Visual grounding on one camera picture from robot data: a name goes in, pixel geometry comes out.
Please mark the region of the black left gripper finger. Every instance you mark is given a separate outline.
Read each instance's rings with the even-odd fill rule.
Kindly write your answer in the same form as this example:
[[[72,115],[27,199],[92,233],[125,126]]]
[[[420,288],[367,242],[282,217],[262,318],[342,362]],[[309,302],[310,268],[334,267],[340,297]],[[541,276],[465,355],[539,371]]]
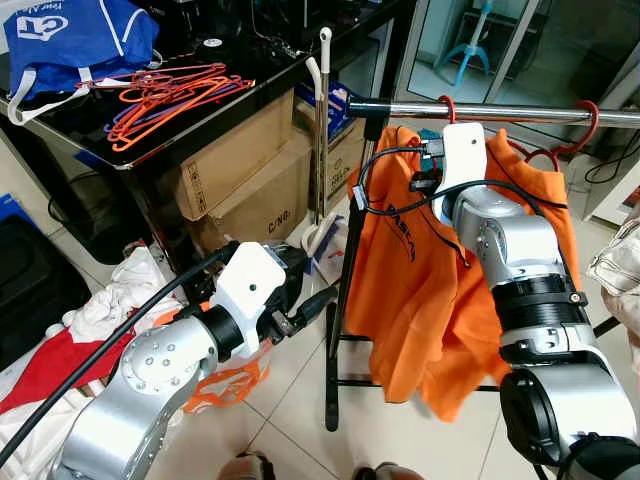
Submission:
[[[340,251],[326,250],[307,257],[305,271],[317,282],[333,285],[340,279]]]
[[[337,288],[325,288],[312,294],[294,310],[294,332],[301,333],[306,326],[311,325],[324,314],[326,307],[332,305],[338,296]]]

